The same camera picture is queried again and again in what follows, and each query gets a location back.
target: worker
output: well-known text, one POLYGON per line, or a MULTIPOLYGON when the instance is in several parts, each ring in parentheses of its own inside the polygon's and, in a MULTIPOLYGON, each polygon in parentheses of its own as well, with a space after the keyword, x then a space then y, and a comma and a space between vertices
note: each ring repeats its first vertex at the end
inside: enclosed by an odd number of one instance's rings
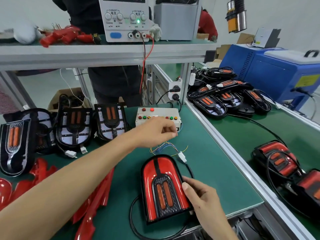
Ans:
POLYGON ((216 26, 214 25, 214 20, 207 12, 206 9, 201 8, 198 33, 200 34, 209 34, 208 40, 217 42, 218 39, 218 31, 216 26))
MULTIPOLYGON (((153 117, 73 161, 0 211, 1 240, 50 239, 125 156, 177 135, 173 121, 153 117)), ((182 188, 204 230, 214 240, 238 240, 216 190, 191 178, 183 180, 182 188)))
MULTIPOLYGON (((99 0, 53 0, 70 15, 70 23, 86 34, 104 35, 99 0)), ((127 107, 141 105, 141 72, 137 65, 89 67, 88 74, 99 104, 118 103, 127 107)))

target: red shirt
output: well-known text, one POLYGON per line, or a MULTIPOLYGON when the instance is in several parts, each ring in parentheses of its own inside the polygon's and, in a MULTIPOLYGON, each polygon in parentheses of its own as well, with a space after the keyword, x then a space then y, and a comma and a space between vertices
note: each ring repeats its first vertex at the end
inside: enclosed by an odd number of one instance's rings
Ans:
POLYGON ((218 37, 218 32, 216 26, 214 25, 214 20, 206 11, 201 11, 198 33, 209 34, 209 40, 212 40, 213 36, 218 37))

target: white glove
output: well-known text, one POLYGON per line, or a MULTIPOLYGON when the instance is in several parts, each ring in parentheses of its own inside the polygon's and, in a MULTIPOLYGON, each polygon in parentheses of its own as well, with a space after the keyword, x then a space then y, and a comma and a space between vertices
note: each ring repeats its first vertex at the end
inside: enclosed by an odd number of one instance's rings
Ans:
POLYGON ((158 24, 155 24, 154 22, 152 22, 152 24, 153 25, 149 30, 149 34, 154 39, 154 41, 159 41, 162 36, 161 28, 159 27, 158 24))

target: current knob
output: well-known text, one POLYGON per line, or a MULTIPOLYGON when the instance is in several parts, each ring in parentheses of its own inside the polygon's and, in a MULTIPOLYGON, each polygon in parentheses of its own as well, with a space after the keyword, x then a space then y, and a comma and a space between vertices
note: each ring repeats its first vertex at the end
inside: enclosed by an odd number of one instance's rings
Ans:
POLYGON ((112 19, 112 16, 110 13, 106 12, 106 14, 104 15, 106 20, 111 20, 112 19))
POLYGON ((144 22, 144 21, 146 21, 147 20, 147 16, 145 15, 145 14, 142 14, 141 15, 141 20, 144 22))
POLYGON ((130 14, 130 19, 131 19, 132 21, 134 21, 134 20, 136 20, 136 16, 132 13, 132 14, 130 14))
POLYGON ((123 15, 121 13, 118 13, 117 14, 117 19, 122 21, 123 20, 123 15))

